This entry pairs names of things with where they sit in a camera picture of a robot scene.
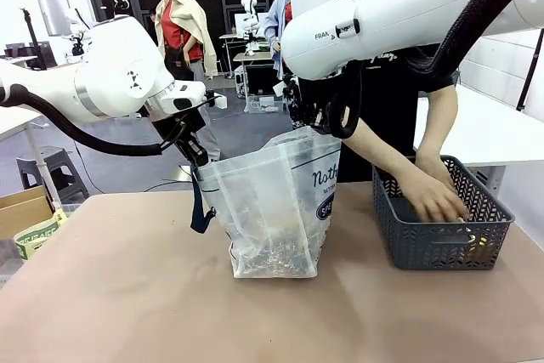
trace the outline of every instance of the desk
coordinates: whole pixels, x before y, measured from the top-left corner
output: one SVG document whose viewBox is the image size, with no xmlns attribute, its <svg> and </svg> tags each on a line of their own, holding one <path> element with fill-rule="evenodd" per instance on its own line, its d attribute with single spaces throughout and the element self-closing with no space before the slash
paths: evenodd
<svg viewBox="0 0 544 363">
<path fill-rule="evenodd" d="M 219 40 L 224 40 L 224 46 L 227 49 L 227 60 L 229 61 L 229 76 L 227 78 L 234 78 L 235 76 L 234 72 L 232 71 L 232 62 L 230 61 L 230 51 L 229 51 L 229 44 L 230 44 L 229 40 L 233 40 L 233 39 L 242 41 L 242 39 L 238 38 L 236 34 L 223 34 L 219 38 Z"/>
<path fill-rule="evenodd" d="M 247 106 L 249 104 L 249 101 L 247 99 L 247 73 L 246 73 L 246 64 L 252 64 L 255 61 L 269 61 L 272 60 L 270 58 L 270 51 L 256 51 L 254 55 L 246 55 L 246 53 L 239 53 L 235 56 L 234 62 L 235 63 L 241 63 L 241 69 L 243 71 L 243 77 L 244 77 L 244 94 L 246 95 L 246 109 L 245 112 L 247 112 Z"/>
<path fill-rule="evenodd" d="M 442 148 L 469 167 L 491 167 L 490 189 L 497 194 L 506 165 L 544 161 L 544 123 L 462 85 L 456 87 L 459 113 Z M 417 107 L 417 149 L 425 132 L 428 100 Z"/>
<path fill-rule="evenodd" d="M 388 260 L 371 185 L 339 185 L 313 280 L 235 280 L 192 193 L 89 198 L 0 291 L 11 363 L 497 363 L 544 357 L 544 253 L 517 226 L 492 271 Z"/>
<path fill-rule="evenodd" d="M 36 159 L 36 164 L 40 174 L 42 175 L 43 181 L 49 190 L 49 194 L 51 195 L 53 202 L 56 202 L 55 206 L 60 208 L 59 192 L 54 187 L 51 174 L 49 173 L 48 167 L 42 159 L 40 148 L 36 144 L 36 140 L 34 140 L 34 134 L 31 129 L 30 122 L 34 121 L 40 116 L 42 116 L 42 114 L 39 112 L 27 110 L 25 108 L 0 107 L 0 140 L 7 139 L 16 133 L 25 131 L 26 138 L 28 139 L 32 154 Z"/>
<path fill-rule="evenodd" d="M 22 68 L 28 68 L 28 65 L 26 64 L 26 62 L 35 60 L 35 59 L 37 59 L 37 57 L 35 55 L 31 55 L 29 57 L 16 57 L 14 59 L 4 60 L 4 61 L 7 61 L 8 63 L 13 65 L 18 65 L 19 67 L 22 67 Z"/>
</svg>

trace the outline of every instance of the beige jacket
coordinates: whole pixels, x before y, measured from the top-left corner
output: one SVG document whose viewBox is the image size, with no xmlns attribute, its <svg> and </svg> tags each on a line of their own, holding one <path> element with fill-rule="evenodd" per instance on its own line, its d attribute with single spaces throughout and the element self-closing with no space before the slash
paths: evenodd
<svg viewBox="0 0 544 363">
<path fill-rule="evenodd" d="M 164 57 L 164 36 L 162 34 L 161 18 L 169 0 L 161 0 L 156 7 L 155 31 L 159 42 L 159 50 Z M 208 77 L 218 74 L 217 55 L 213 48 L 210 33 L 207 31 L 206 12 L 196 0 L 172 0 L 170 19 L 177 26 L 188 31 L 203 47 L 204 70 Z"/>
</svg>

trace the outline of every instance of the person in black shirt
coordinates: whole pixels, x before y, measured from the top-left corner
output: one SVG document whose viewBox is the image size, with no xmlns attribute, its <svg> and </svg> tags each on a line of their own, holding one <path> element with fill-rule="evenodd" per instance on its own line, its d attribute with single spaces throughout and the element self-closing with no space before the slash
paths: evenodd
<svg viewBox="0 0 544 363">
<path fill-rule="evenodd" d="M 424 222 L 456 221 L 468 211 L 457 197 L 440 150 L 457 115 L 451 77 L 416 74 L 406 58 L 421 48 L 385 53 L 363 66 L 363 98 L 355 134 L 344 140 L 338 182 L 372 180 L 371 163 L 391 173 Z M 427 128 L 414 152 L 417 98 L 428 93 Z M 406 156 L 416 156 L 414 166 Z"/>
</svg>

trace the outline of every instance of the navy blue strap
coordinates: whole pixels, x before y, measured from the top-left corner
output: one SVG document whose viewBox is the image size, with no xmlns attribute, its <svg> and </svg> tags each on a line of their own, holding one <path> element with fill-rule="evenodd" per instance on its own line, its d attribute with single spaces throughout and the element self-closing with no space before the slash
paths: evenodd
<svg viewBox="0 0 544 363">
<path fill-rule="evenodd" d="M 215 208 L 211 208 L 204 216 L 204 207 L 202 206 L 202 193 L 201 188 L 196 181 L 196 166 L 190 166 L 190 176 L 193 183 L 193 193 L 195 196 L 195 204 L 193 205 L 193 219 L 191 221 L 190 227 L 194 231 L 200 234 L 204 234 L 207 230 L 208 225 L 212 221 L 212 218 L 215 217 L 217 213 Z"/>
</svg>

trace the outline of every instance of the blue oval logo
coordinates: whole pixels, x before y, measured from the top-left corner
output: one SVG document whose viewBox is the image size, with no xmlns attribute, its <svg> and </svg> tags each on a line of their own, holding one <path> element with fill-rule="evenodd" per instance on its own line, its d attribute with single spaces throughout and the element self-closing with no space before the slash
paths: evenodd
<svg viewBox="0 0 544 363">
<path fill-rule="evenodd" d="M 327 197 L 325 201 L 317 208 L 315 215 L 319 220 L 327 220 L 332 214 L 332 202 L 334 201 L 334 193 Z"/>
</svg>

